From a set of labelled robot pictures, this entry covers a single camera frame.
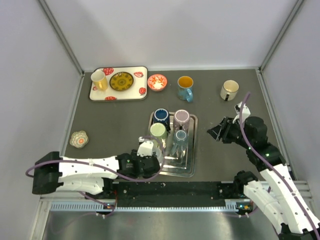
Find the teal mug white inside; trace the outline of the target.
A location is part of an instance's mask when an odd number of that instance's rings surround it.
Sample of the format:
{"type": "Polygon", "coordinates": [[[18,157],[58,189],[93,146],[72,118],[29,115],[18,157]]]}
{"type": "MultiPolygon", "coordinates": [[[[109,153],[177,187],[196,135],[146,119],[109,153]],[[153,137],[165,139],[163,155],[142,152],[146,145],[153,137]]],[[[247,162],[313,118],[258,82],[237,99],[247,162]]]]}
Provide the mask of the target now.
{"type": "Polygon", "coordinates": [[[185,151],[188,147],[189,135],[183,129],[177,130],[173,135],[170,154],[173,156],[178,151],[185,151]]]}

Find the purple mug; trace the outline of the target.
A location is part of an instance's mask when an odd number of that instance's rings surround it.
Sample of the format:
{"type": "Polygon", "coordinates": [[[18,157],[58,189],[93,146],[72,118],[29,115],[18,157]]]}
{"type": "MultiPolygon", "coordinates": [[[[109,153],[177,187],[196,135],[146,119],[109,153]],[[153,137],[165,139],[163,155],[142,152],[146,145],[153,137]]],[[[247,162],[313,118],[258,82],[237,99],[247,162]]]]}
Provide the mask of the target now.
{"type": "Polygon", "coordinates": [[[189,132],[190,126],[190,114],[187,110],[179,109],[174,113],[173,116],[173,130],[183,130],[189,132]]]}

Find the cream beige mug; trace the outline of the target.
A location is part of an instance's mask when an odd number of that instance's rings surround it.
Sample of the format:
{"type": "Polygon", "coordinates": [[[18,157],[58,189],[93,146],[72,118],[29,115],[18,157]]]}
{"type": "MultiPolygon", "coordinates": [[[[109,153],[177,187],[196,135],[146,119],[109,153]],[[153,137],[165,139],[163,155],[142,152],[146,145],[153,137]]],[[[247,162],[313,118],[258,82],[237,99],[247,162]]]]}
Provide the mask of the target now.
{"type": "Polygon", "coordinates": [[[221,87],[220,97],[224,101],[232,101],[236,97],[239,88],[240,86],[235,80],[226,80],[221,87]]]}

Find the light green mug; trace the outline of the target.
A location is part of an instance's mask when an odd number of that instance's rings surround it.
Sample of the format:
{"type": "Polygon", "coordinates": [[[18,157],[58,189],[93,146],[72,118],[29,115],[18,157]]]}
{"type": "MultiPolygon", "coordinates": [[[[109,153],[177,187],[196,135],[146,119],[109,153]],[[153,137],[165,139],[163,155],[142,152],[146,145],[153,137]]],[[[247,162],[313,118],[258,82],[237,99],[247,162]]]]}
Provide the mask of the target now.
{"type": "Polygon", "coordinates": [[[156,122],[150,126],[149,132],[151,136],[161,141],[162,146],[165,149],[167,145],[168,136],[166,127],[162,123],[156,122]]]}

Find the dark blue mug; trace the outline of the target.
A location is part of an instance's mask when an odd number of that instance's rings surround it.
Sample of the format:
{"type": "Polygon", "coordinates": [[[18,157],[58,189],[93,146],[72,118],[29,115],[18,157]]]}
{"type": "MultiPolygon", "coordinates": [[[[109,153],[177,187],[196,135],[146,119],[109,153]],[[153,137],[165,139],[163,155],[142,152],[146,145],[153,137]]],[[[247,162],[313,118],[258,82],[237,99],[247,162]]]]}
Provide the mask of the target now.
{"type": "Polygon", "coordinates": [[[154,111],[153,116],[153,123],[161,123],[165,126],[166,131],[170,132],[170,114],[168,110],[165,108],[158,108],[154,111]]]}

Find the blue mug orange inside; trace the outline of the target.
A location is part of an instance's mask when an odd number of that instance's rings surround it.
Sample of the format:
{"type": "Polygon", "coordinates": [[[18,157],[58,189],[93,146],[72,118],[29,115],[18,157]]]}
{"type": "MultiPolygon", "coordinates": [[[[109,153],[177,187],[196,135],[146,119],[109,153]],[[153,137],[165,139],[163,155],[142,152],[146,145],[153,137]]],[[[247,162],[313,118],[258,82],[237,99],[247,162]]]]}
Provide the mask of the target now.
{"type": "Polygon", "coordinates": [[[178,85],[178,98],[191,103],[194,99],[193,96],[193,85],[194,81],[189,76],[181,76],[177,80],[178,85]]]}

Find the light blue mug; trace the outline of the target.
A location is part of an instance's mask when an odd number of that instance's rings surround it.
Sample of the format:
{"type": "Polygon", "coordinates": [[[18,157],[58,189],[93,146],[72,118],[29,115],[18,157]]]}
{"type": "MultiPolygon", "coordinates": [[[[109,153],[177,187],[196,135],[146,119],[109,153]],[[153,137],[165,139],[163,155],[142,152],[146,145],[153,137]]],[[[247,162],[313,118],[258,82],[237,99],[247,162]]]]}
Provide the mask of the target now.
{"type": "Polygon", "coordinates": [[[153,153],[153,155],[156,156],[159,164],[162,165],[162,164],[163,164],[163,161],[164,161],[164,155],[163,155],[163,153],[162,153],[162,150],[161,150],[160,148],[158,148],[157,146],[154,146],[154,147],[152,148],[152,153],[153,153]]]}

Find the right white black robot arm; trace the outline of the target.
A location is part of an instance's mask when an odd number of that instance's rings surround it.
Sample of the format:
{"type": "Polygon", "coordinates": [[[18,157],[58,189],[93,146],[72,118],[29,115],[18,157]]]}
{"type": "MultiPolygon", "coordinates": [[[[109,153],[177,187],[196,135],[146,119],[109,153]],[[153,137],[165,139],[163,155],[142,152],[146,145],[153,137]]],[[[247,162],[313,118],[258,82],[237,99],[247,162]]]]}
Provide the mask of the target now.
{"type": "Polygon", "coordinates": [[[280,240],[318,240],[320,220],[301,196],[280,150],[268,141],[267,130],[260,117],[248,117],[243,123],[224,117],[207,133],[216,141],[245,148],[249,161],[269,188],[265,190],[252,172],[243,170],[234,177],[233,192],[253,201],[280,240]]]}

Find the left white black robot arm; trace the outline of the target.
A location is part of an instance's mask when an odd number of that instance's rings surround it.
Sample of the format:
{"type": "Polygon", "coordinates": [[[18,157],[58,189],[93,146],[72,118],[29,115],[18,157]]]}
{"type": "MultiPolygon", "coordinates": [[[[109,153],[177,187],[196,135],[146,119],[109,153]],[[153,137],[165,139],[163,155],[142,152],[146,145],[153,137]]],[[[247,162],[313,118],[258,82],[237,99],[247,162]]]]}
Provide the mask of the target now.
{"type": "Polygon", "coordinates": [[[155,154],[131,153],[103,158],[69,158],[52,151],[26,171],[33,179],[32,193],[46,195],[55,192],[86,192],[109,198],[114,191],[113,182],[123,179],[143,182],[153,179],[161,171],[155,154]]]}

